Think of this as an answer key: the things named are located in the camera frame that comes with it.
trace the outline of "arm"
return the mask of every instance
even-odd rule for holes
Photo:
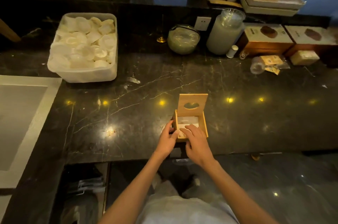
[[[257,205],[248,194],[223,170],[209,148],[206,135],[194,125],[181,129],[189,141],[186,143],[188,157],[201,166],[212,178],[230,205],[240,224],[278,224]]]
[[[175,146],[178,132],[169,135],[172,121],[163,129],[157,148],[147,164],[106,211],[98,224],[132,224],[140,213],[143,201],[159,166]]]

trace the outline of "clear glass canister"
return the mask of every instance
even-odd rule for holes
[[[245,14],[235,8],[226,8],[216,17],[206,46],[217,55],[226,54],[244,30]]]
[[[187,24],[178,24],[169,31],[168,45],[172,51],[185,55],[195,50],[199,39],[199,32],[194,27]]]

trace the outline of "hand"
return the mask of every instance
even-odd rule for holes
[[[211,150],[206,140],[205,133],[196,126],[190,124],[185,126],[187,129],[180,130],[186,134],[189,141],[186,142],[186,151],[188,157],[203,169],[215,162]]]
[[[170,131],[173,131],[174,128],[171,128],[173,120],[168,122],[164,127],[158,141],[155,153],[159,154],[163,160],[171,153],[174,149],[176,139],[179,135],[179,130],[176,130],[173,134],[169,134]]]

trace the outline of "wooden box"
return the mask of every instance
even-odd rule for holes
[[[180,94],[179,106],[174,112],[173,126],[175,130],[184,128],[185,125],[194,124],[199,126],[208,137],[206,129],[204,106],[208,94]],[[183,132],[180,132],[177,142],[187,141],[187,137]]]
[[[285,29],[295,43],[285,53],[286,57],[292,56],[299,50],[315,51],[320,56],[321,53],[337,45],[334,36],[322,27],[286,25]]]
[[[245,30],[236,45],[246,55],[282,55],[294,45],[279,24],[245,23]]]

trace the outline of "wall socket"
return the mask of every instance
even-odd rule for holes
[[[199,31],[206,31],[210,24],[211,17],[197,17],[195,29]]]

